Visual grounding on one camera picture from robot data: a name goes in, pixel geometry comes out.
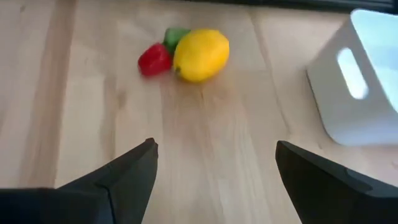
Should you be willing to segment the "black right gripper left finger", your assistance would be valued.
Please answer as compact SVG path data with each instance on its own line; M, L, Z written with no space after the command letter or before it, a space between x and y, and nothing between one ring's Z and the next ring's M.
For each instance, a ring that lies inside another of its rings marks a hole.
M148 138L61 187L1 189L1 223L141 223L158 158L158 145Z

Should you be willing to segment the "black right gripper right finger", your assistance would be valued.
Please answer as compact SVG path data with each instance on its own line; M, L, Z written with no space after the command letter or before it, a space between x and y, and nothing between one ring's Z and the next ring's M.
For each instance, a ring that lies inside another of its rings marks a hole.
M397 187L287 141L275 160L302 223L397 223Z

